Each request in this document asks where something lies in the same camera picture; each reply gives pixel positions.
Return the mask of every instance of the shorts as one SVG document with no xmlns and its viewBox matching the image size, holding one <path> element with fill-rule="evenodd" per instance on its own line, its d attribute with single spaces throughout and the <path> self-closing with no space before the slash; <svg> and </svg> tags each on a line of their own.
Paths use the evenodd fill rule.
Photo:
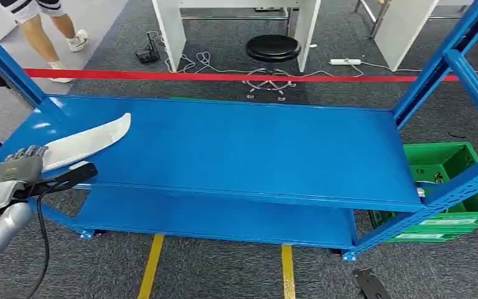
<svg viewBox="0 0 478 299">
<path fill-rule="evenodd" d="M 20 23 L 32 19 L 40 12 L 51 17 L 65 14 L 61 9 L 60 0 L 0 0 L 0 4 Z"/>
</svg>

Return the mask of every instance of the lower shelf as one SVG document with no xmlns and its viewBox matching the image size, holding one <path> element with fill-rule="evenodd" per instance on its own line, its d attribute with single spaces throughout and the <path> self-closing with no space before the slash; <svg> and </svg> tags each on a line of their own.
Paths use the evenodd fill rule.
<svg viewBox="0 0 478 299">
<path fill-rule="evenodd" d="M 148 234 L 351 249 L 353 210 L 185 197 L 167 191 L 95 186 L 75 225 Z"/>
</svg>

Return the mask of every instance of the black device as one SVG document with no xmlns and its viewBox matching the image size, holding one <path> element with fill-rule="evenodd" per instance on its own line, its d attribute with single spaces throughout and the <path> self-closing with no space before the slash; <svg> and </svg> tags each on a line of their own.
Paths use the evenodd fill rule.
<svg viewBox="0 0 478 299">
<path fill-rule="evenodd" d="M 149 64 L 151 62 L 157 62 L 160 60 L 160 54 L 156 47 L 154 39 L 151 37 L 151 33 L 148 32 L 148 45 L 145 49 L 135 51 L 135 56 L 141 64 Z"/>
<path fill-rule="evenodd" d="M 391 299 L 382 282 L 371 268 L 353 270 L 356 286 L 366 299 Z"/>
</svg>

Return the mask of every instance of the power strip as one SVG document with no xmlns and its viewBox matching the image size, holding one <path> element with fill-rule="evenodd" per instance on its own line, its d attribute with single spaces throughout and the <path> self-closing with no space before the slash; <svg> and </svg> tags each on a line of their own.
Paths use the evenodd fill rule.
<svg viewBox="0 0 478 299">
<path fill-rule="evenodd" d="M 360 59 L 331 59 L 329 62 L 331 65 L 360 65 L 362 61 Z"/>
</svg>

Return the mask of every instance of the gray carpet floor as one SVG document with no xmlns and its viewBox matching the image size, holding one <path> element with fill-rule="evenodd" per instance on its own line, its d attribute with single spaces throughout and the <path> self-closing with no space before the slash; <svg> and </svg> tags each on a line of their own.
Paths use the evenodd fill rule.
<svg viewBox="0 0 478 299">
<path fill-rule="evenodd" d="M 362 57 L 384 64 L 375 44 L 366 38 L 369 22 L 362 12 L 353 14 L 353 6 L 353 0 L 322 3 L 313 38 L 318 46 L 311 49 L 307 71 L 355 73 L 351 68 L 329 66 L 331 58 Z M 420 68 L 453 24 L 429 22 L 403 67 Z M 157 28 L 151 1 L 130 0 L 87 68 L 166 70 L 162 62 L 141 65 L 133 55 L 145 44 L 144 33 Z M 259 63 L 243 53 L 245 42 L 263 33 L 283 33 L 284 26 L 277 21 L 190 21 L 185 30 L 185 53 L 192 59 L 196 52 L 208 50 L 219 69 L 250 70 Z M 478 69 L 478 43 L 469 58 Z M 290 62 L 281 68 L 297 71 Z M 369 75 L 389 75 L 382 69 L 362 70 Z M 300 83 L 286 97 L 288 103 L 390 107 L 407 88 L 407 83 Z M 244 101 L 246 91 L 240 82 L 81 80 L 71 93 Z M 276 102 L 276 97 L 259 94 L 255 100 Z M 478 114 L 458 84 L 444 83 L 406 125 L 402 136 L 407 143 L 469 140 L 478 151 Z M 84 192 L 70 191 L 49 201 L 71 214 L 84 197 Z M 366 212 L 357 211 L 357 220 L 362 232 L 370 228 Z M 25 294 L 36 278 L 43 252 L 38 230 L 38 223 L 33 222 L 0 258 L 0 298 Z M 151 236 L 108 233 L 84 241 L 51 222 L 49 236 L 52 260 L 36 298 L 136 298 Z M 152 297 L 282 298 L 280 255 L 276 245 L 166 237 Z M 379 245 L 360 255 L 356 263 L 343 262 L 325 249 L 294 247 L 296 297 L 361 298 L 351 276 L 357 267 L 372 267 L 395 299 L 478 298 L 478 231 L 444 244 Z"/>
</svg>

